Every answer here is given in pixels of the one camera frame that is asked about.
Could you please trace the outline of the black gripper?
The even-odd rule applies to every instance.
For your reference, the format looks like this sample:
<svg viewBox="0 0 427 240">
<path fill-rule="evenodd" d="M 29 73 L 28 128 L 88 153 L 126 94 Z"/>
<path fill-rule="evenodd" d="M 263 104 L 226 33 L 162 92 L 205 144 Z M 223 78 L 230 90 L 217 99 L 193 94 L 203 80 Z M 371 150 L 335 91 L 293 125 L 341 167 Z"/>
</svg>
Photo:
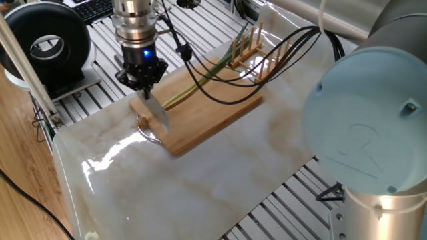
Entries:
<svg viewBox="0 0 427 240">
<path fill-rule="evenodd" d="M 168 64 L 157 60 L 155 43 L 139 48 L 121 47 L 125 70 L 115 74 L 116 79 L 123 85 L 139 91 L 143 89 L 144 98 L 150 98 L 153 86 L 160 82 Z"/>
</svg>

